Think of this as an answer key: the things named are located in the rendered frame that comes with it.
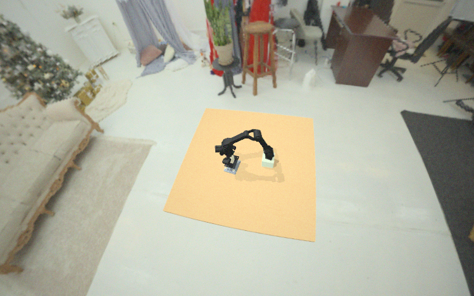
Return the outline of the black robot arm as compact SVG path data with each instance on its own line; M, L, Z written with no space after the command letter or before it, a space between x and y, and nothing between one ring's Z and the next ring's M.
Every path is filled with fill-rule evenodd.
M253 132L254 137L250 136L249 133ZM250 139L252 141L257 141L263 147L263 152L265 154L265 159L272 160L274 157L273 148L266 143L264 138L262 137L261 130L258 129L251 129L245 130L244 132L232 137L232 138L225 138L221 142L221 145L215 145L215 152L219 152L221 156L223 156L224 152L231 152L231 148L233 148L233 144L239 142L243 139ZM226 154L225 154L226 155Z

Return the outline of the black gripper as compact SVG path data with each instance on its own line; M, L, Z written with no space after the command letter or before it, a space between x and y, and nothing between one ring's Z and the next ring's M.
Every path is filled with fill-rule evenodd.
M231 148L231 149L232 149L232 150L231 150L231 152L229 152L229 153L224 152L224 153L226 154L226 157L223 158L223 161L222 161L223 164L227 164L227 165L230 164L230 162L231 162L230 157L232 157L232 155L234 154L234 152L235 152L235 150L236 150L236 146L233 145L233 148ZM233 150L234 150L234 151L233 151Z

